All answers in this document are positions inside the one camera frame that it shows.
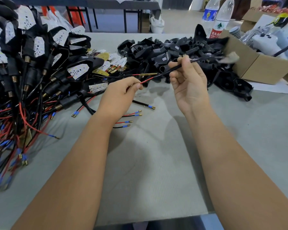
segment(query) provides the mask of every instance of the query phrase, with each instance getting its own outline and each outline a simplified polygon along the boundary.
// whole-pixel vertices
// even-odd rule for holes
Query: white work table
[[[165,41],[183,34],[88,33],[92,48],[116,52],[126,39],[153,37]],[[288,94],[253,91],[250,102],[212,86],[211,104],[249,155],[288,197]],[[100,96],[90,106],[97,109]],[[97,226],[196,216],[213,212],[198,152],[170,84],[151,81],[132,104],[131,127],[113,129]],[[0,229],[9,229],[69,152],[90,115],[76,118],[76,104],[59,112],[47,127],[56,140],[39,136],[29,165],[20,169],[11,187],[0,192]]]

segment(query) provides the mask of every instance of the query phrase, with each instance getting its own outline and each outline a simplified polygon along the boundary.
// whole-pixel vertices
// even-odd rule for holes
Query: forearm
[[[288,199],[210,106],[188,115],[209,194],[225,229],[288,229]]]
[[[69,154],[12,229],[93,228],[112,127],[98,112],[91,117]]]

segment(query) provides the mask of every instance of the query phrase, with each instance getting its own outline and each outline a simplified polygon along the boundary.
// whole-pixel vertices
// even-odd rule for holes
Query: blue bottle label
[[[216,18],[217,10],[210,10],[210,9],[205,9],[204,15],[203,15],[203,20],[205,21],[214,21]]]

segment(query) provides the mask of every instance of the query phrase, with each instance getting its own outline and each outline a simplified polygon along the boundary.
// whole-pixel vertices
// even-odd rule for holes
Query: white plastic bottle
[[[206,32],[206,35],[209,36],[213,27],[216,14],[220,7],[220,0],[210,0],[205,8],[201,24]]]
[[[227,26],[228,22],[232,17],[232,12],[234,11],[234,0],[226,0],[220,11],[216,15],[216,19],[213,24],[213,28],[209,38],[219,38],[222,31]]]

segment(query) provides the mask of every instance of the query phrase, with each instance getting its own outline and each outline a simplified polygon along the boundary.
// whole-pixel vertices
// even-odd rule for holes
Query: dark door
[[[192,0],[163,0],[162,9],[184,9],[188,10]]]

